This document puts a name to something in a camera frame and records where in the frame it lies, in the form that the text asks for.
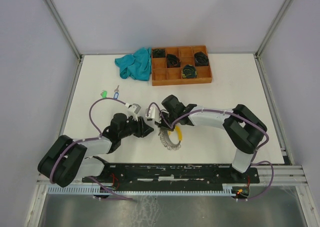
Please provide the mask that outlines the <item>blue tag key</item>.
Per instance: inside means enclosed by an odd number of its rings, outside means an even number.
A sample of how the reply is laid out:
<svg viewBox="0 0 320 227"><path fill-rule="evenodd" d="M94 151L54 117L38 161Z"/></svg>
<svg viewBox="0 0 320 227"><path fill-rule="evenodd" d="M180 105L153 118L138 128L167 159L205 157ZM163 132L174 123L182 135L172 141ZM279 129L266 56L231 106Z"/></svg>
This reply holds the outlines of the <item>blue tag key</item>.
<svg viewBox="0 0 320 227"><path fill-rule="evenodd" d="M114 90L114 95L113 95L113 98L115 99L115 100L117 100L118 99L118 97L119 97L119 85L117 86L117 88Z"/></svg>

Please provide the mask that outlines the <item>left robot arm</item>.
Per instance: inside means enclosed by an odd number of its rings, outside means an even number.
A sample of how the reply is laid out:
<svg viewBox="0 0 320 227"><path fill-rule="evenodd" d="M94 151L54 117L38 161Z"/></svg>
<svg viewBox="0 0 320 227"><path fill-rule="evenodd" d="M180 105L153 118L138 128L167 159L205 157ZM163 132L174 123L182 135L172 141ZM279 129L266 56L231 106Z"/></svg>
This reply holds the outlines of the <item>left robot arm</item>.
<svg viewBox="0 0 320 227"><path fill-rule="evenodd" d="M40 160L37 170L52 184L62 188L74 179L87 176L106 182L111 176L111 170L96 156L115 152L124 138L144 138L153 131L154 128L141 116L135 119L124 113L116 113L110 125L103 130L102 136L79 140L73 140L67 135L59 136Z"/></svg>

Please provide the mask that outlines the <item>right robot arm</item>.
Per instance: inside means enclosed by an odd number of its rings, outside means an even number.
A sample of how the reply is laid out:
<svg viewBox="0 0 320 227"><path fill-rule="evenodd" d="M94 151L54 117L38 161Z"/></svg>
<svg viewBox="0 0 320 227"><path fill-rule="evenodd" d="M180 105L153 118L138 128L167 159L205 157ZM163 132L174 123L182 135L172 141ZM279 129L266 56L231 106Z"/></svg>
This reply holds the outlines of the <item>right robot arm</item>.
<svg viewBox="0 0 320 227"><path fill-rule="evenodd" d="M245 105L232 109L207 108L194 103L184 105L171 94L162 102L164 110L147 109L160 129L172 131L176 125L206 126L225 130L236 147L229 176L236 183L248 176L248 168L258 149L269 141L267 126Z"/></svg>

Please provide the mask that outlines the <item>green tag key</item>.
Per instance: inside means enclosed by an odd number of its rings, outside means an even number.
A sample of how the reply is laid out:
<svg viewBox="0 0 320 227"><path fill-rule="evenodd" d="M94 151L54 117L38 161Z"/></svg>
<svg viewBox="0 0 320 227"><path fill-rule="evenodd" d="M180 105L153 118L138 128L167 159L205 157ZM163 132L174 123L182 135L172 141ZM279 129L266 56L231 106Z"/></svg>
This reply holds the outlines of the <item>green tag key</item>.
<svg viewBox="0 0 320 227"><path fill-rule="evenodd" d="M100 95L103 99L105 99L108 95L108 92L106 90L103 90Z"/></svg>

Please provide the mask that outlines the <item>wooden compartment tray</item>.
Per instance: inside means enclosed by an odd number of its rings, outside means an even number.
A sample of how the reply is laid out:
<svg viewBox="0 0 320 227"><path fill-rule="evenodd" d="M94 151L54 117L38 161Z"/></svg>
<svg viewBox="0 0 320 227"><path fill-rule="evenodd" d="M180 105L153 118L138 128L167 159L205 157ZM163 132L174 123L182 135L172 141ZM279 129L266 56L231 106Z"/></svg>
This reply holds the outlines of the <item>wooden compartment tray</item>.
<svg viewBox="0 0 320 227"><path fill-rule="evenodd" d="M165 49L164 58L153 58L153 49ZM210 66L196 66L194 54L203 52L208 55L205 45L156 47L151 49L151 82L153 86L208 84L213 80ZM167 54L176 55L180 59L180 67L167 68ZM193 65L197 71L197 78L182 78L182 68Z"/></svg>

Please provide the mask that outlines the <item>rolled black orange sock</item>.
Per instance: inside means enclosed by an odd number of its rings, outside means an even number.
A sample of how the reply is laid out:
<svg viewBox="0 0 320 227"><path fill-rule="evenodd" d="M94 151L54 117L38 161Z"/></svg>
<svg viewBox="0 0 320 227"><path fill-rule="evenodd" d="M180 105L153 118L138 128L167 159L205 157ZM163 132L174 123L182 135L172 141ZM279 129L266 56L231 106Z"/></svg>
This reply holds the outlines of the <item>rolled black orange sock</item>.
<svg viewBox="0 0 320 227"><path fill-rule="evenodd" d="M180 59L174 54L167 54L166 55L166 64L167 64L167 68L180 68L181 67Z"/></svg>

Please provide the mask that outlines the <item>teal cloth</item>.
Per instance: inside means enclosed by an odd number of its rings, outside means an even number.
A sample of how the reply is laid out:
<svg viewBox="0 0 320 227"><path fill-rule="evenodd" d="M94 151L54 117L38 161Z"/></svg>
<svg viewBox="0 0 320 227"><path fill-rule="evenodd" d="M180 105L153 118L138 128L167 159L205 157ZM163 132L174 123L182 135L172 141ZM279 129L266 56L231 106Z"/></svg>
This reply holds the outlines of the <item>teal cloth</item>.
<svg viewBox="0 0 320 227"><path fill-rule="evenodd" d="M147 82L152 72L151 48L142 47L133 54L126 54L114 60L122 79Z"/></svg>

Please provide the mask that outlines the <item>rolled dark sock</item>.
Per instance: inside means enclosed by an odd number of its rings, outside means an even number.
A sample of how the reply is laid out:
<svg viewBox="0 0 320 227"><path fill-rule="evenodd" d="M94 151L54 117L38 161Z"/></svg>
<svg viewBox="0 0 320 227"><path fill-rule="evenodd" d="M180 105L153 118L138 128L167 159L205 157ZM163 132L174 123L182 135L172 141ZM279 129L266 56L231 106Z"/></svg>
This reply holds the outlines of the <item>rolled dark sock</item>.
<svg viewBox="0 0 320 227"><path fill-rule="evenodd" d="M166 50L164 48L154 48L152 50L152 57L156 58L165 58L166 57Z"/></svg>

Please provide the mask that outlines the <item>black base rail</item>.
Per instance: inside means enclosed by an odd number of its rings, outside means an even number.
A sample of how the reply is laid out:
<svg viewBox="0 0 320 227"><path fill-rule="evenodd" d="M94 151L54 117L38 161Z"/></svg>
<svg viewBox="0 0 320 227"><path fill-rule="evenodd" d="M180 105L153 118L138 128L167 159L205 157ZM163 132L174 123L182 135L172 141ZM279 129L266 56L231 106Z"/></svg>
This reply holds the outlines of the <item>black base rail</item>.
<svg viewBox="0 0 320 227"><path fill-rule="evenodd" d="M239 173L230 165L204 163L115 163L102 161L104 169L95 177L115 184L118 191L221 191L223 184L258 184L258 170Z"/></svg>

